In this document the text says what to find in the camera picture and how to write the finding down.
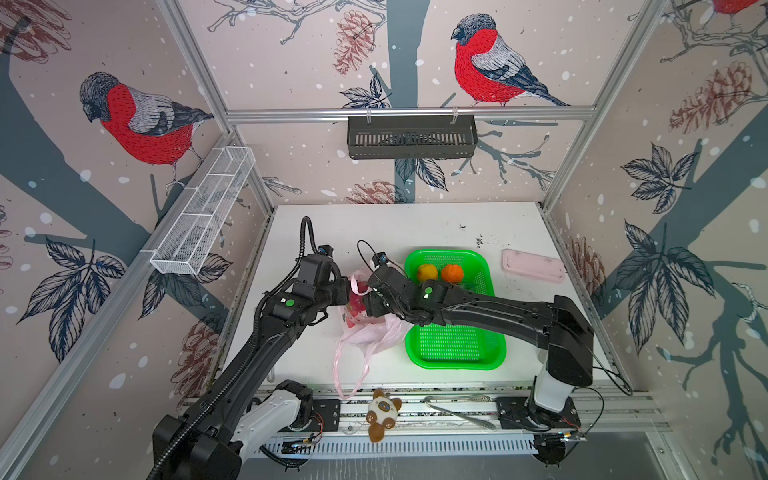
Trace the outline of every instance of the brown and white plush toy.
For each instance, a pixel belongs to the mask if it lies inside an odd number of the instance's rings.
[[[384,431],[395,428],[397,412],[401,406],[401,399],[390,399],[389,394],[385,394],[381,389],[373,392],[373,401],[368,404],[368,415],[366,415],[366,422],[371,424],[368,427],[368,437],[371,442],[381,442],[384,439]]]

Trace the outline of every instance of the bird wallpaper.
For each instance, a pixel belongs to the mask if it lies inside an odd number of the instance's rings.
[[[552,216],[698,478],[768,478],[768,17],[673,0]]]

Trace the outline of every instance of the wallpaper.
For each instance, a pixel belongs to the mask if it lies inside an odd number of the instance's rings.
[[[475,156],[353,160],[346,122],[242,124],[275,205],[540,201],[580,121],[478,123]]]
[[[201,275],[149,276],[30,459],[24,480],[146,478],[155,425],[166,414],[180,415],[185,400],[207,386],[264,221],[245,187]],[[159,298],[157,285],[167,286]]]
[[[0,12],[4,442],[220,132],[153,2]]]
[[[765,479],[768,20],[672,4],[553,218],[699,478]]]
[[[367,88],[369,69],[395,108],[557,103],[552,98],[592,104],[643,4],[181,3],[230,109],[341,108],[348,101],[339,92]],[[493,45],[493,55],[472,64],[471,55]],[[507,65],[506,58],[514,61]]]

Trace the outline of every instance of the black metal basket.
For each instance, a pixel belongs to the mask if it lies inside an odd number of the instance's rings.
[[[473,115],[423,117],[350,117],[346,144],[349,157],[468,158],[475,154],[478,131]]]

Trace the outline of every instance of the yellow lemon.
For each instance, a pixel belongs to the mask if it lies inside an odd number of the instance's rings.
[[[431,263],[424,263],[416,272],[416,279],[419,282],[424,282],[426,280],[437,280],[437,267]]]

